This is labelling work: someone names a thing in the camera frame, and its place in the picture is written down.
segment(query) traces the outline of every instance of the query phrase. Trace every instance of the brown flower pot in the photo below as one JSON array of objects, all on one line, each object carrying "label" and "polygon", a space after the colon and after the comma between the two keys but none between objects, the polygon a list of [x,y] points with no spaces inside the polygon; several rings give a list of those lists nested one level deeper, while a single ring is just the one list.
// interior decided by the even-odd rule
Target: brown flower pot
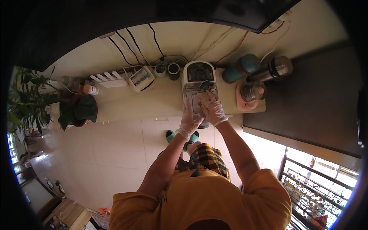
[{"label": "brown flower pot", "polygon": [[[83,95],[83,94],[81,94],[81,93],[74,94],[74,95],[71,97],[71,99],[70,99],[69,103],[70,103],[72,106],[74,106],[75,104],[77,104],[77,103],[78,103],[78,101],[79,101],[83,96],[84,96],[84,95]],[[74,125],[75,127],[82,127],[82,126],[84,126],[84,124],[86,124],[86,122],[87,122],[87,120],[86,120],[86,119],[83,119],[83,120],[79,121],[79,120],[77,120],[75,117],[72,117],[72,118],[70,119],[70,121],[73,123],[73,125]]]}]

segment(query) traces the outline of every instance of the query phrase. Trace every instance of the green slipper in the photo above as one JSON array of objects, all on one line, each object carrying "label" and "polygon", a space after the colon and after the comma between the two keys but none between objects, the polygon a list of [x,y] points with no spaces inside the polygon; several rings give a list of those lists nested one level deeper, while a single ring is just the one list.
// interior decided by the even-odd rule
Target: green slipper
[{"label": "green slipper", "polygon": [[197,141],[199,141],[199,133],[198,133],[197,131],[195,131],[195,132],[190,136],[189,141],[185,142],[185,144],[184,144],[184,148],[183,148],[183,151],[184,151],[184,152],[187,152],[187,151],[188,151],[188,149],[187,149],[188,145],[189,145],[189,144],[193,144],[194,142],[197,142]]},{"label": "green slipper", "polygon": [[170,143],[172,141],[172,139],[174,138],[175,133],[171,130],[167,130],[165,136],[166,136],[167,142]]}]

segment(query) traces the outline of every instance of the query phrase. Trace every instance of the plaid shorts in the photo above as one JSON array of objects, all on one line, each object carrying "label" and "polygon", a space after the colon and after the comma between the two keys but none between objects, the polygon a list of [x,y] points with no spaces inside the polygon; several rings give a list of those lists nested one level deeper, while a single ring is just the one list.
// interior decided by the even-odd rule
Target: plaid shorts
[{"label": "plaid shorts", "polygon": [[212,170],[230,181],[230,173],[222,159],[221,150],[215,149],[207,143],[202,143],[193,150],[192,154],[193,153],[197,154],[195,162],[187,162],[179,158],[178,163],[175,166],[174,174],[196,169],[195,164],[197,164],[199,169]]}]

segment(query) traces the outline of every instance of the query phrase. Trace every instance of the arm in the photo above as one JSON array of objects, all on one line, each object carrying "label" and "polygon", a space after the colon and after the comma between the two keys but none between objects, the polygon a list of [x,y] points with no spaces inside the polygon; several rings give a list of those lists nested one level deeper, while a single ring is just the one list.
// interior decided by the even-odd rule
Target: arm
[{"label": "arm", "polygon": [[247,179],[249,179],[253,173],[260,170],[258,162],[248,145],[227,121],[218,97],[208,91],[206,93],[207,95],[203,93],[197,94],[202,101],[202,111],[206,119],[218,129],[224,138],[234,166],[244,186]]},{"label": "arm", "polygon": [[258,162],[251,149],[228,121],[218,124],[216,128],[224,138],[231,159],[244,186],[250,176],[260,170]]},{"label": "arm", "polygon": [[146,176],[137,192],[149,194],[158,198],[161,191],[170,183],[174,174],[175,165],[178,162],[185,142],[197,130],[204,117],[193,120],[193,110],[187,98],[183,103],[183,118],[176,135],[149,167]]}]

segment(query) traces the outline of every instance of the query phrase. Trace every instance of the hand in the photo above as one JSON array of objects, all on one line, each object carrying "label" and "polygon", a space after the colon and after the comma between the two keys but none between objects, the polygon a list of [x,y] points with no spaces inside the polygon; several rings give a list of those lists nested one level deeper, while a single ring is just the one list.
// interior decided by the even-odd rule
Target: hand
[{"label": "hand", "polygon": [[200,116],[198,119],[194,120],[193,109],[190,106],[189,100],[188,98],[184,98],[183,118],[181,119],[181,124],[176,130],[176,133],[180,133],[188,141],[190,136],[198,129],[203,120],[203,116]]},{"label": "hand", "polygon": [[225,116],[225,112],[219,98],[208,90],[206,91],[206,94],[207,95],[197,93],[197,97],[202,100],[201,107],[206,120],[216,127],[216,125],[221,122],[227,121],[228,117]]}]

